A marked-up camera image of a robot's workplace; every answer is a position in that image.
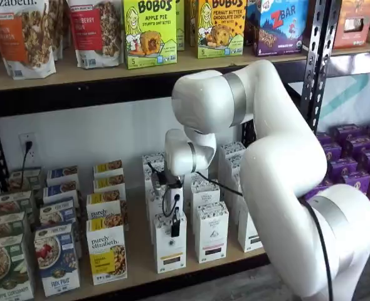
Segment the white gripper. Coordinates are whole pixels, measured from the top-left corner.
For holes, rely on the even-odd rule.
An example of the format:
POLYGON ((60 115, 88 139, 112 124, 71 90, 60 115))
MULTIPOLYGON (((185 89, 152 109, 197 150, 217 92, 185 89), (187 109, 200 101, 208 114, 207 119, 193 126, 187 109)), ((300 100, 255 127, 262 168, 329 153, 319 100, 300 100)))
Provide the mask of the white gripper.
POLYGON ((180 235, 181 215, 183 211, 183 188, 167 188, 164 196, 164 216, 172 216, 171 237, 180 235))

